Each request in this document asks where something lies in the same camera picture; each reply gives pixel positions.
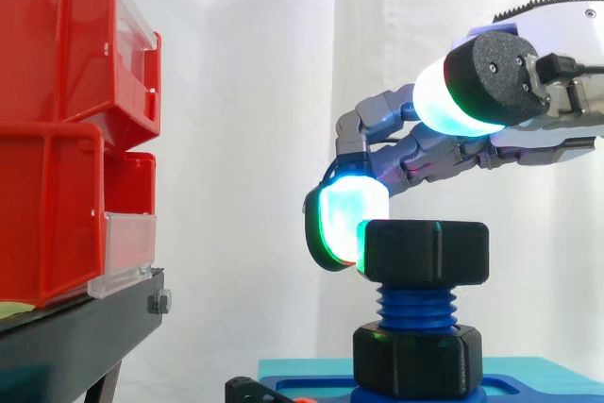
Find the red storage bin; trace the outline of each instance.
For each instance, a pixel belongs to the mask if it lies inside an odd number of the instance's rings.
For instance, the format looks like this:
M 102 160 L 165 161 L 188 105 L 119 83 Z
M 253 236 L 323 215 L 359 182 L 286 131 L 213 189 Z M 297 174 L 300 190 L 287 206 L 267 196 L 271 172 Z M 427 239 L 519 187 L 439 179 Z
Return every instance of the red storage bin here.
M 0 121 L 94 123 L 120 151 L 159 135 L 160 38 L 130 0 L 0 11 Z
M 43 307 L 87 282 L 101 297 L 148 278 L 154 212 L 152 155 L 106 154 L 91 124 L 0 124 L 0 302 Z

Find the metal bolt head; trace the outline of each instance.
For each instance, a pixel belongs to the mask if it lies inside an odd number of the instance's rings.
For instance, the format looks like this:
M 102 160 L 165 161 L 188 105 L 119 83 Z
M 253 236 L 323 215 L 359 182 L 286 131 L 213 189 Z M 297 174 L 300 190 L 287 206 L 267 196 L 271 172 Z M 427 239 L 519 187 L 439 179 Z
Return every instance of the metal bolt head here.
M 172 292 L 166 288 L 156 291 L 153 300 L 152 312 L 156 315 L 166 315 L 172 308 Z

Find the white curtain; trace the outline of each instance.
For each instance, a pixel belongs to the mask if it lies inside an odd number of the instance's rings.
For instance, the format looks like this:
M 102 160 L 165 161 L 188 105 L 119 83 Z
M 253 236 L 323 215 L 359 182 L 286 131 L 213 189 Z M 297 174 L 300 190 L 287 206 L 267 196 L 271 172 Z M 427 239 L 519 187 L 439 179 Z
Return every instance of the white curtain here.
M 174 306 L 125 360 L 116 401 L 222 401 L 259 359 L 350 356 L 354 329 L 378 317 L 375 285 L 320 271 L 301 213 L 334 122 L 528 0 L 135 1 L 163 36 L 162 135 L 143 149 L 158 157 L 157 265 Z M 394 217 L 491 228 L 490 280 L 458 291 L 486 355 L 604 379 L 603 162 L 475 170 L 393 202 Z

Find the robotic hand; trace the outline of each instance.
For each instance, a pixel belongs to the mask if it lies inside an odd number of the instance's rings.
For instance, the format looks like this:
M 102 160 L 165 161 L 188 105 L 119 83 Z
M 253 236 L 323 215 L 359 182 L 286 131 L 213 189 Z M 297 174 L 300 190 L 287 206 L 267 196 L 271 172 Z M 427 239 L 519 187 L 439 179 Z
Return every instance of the robotic hand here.
M 305 201 L 314 259 L 329 271 L 355 264 L 362 221 L 388 218 L 388 198 L 422 181 L 594 150 L 603 64 L 604 0 L 541 0 L 471 30 L 415 84 L 359 102 L 339 119 L 337 158 Z

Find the black nut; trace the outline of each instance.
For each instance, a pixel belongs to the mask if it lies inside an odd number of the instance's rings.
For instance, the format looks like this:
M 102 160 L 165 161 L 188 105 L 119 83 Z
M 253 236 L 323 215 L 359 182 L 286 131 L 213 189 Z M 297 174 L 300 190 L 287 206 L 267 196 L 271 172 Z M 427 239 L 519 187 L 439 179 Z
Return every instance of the black nut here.
M 371 221 L 364 274 L 406 288 L 478 285 L 489 277 L 489 229 L 479 222 Z
M 396 399 L 459 399 L 482 381 L 480 333 L 456 326 L 454 334 L 359 327 L 353 337 L 355 380 Z

